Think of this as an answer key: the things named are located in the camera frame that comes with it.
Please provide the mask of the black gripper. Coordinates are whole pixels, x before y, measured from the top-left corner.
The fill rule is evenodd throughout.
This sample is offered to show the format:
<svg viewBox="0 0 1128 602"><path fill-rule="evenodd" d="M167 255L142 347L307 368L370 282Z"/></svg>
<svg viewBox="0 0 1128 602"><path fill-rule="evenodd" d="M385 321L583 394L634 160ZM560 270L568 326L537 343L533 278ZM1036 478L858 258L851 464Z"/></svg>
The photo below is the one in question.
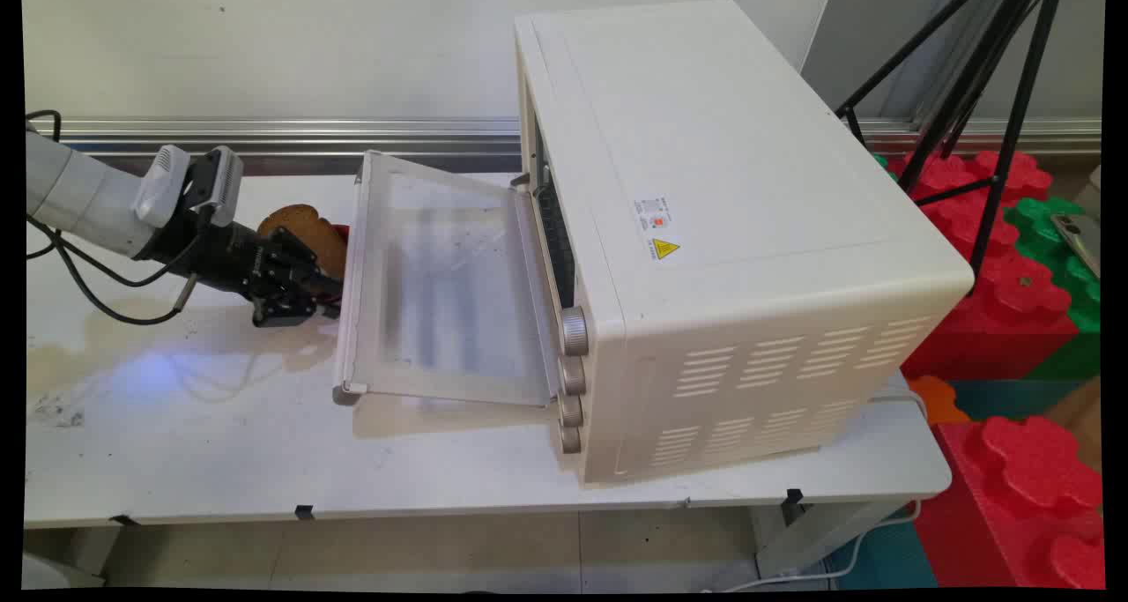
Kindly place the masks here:
<svg viewBox="0 0 1128 602"><path fill-rule="evenodd" d="M262 236L238 223L205 224L194 210L176 213L146 244L141 259L250 301L255 328L305 324L317 301L340 301L344 292L343 281L323 272L310 248L285 228Z"/></svg>

